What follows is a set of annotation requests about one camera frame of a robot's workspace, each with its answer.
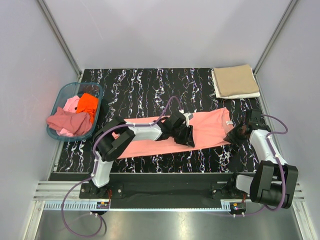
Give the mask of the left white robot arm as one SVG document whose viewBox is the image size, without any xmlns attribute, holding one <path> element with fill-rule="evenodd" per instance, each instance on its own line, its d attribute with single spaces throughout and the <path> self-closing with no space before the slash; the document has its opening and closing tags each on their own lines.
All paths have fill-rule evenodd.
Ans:
<svg viewBox="0 0 320 240">
<path fill-rule="evenodd" d="M 94 168 L 90 192 L 97 198 L 108 193 L 107 184 L 115 160 L 127 151 L 128 156 L 147 156 L 174 152 L 175 146 L 195 147 L 192 113 L 182 110 L 148 123 L 128 122 L 116 117 L 94 136 Z"/>
</svg>

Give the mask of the salmon pink t shirt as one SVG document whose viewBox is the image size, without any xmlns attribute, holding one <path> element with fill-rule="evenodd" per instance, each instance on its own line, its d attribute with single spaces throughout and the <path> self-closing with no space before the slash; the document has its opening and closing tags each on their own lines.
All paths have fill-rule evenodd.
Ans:
<svg viewBox="0 0 320 240">
<path fill-rule="evenodd" d="M 131 142 L 118 158 L 164 155 L 227 145 L 228 142 L 224 138 L 234 128 L 230 112 L 225 107 L 195 112 L 190 124 L 193 126 L 195 147 L 177 144 L 172 137 L 161 141 L 139 140 Z"/>
</svg>

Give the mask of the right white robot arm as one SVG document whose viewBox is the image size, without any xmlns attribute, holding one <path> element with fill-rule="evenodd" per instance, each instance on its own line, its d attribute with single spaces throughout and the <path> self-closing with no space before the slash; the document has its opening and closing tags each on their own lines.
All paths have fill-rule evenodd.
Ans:
<svg viewBox="0 0 320 240">
<path fill-rule="evenodd" d="M 263 123 L 263 117 L 261 110 L 250 109 L 245 120 L 227 133 L 224 140 L 230 144 L 250 142 L 259 166 L 254 176 L 233 174 L 225 193 L 235 199 L 249 194 L 253 203 L 262 204 L 270 211 L 288 209 L 292 205 L 299 171 L 281 156 L 273 141 L 273 135 L 279 135 L 280 131 L 272 131 Z"/>
</svg>

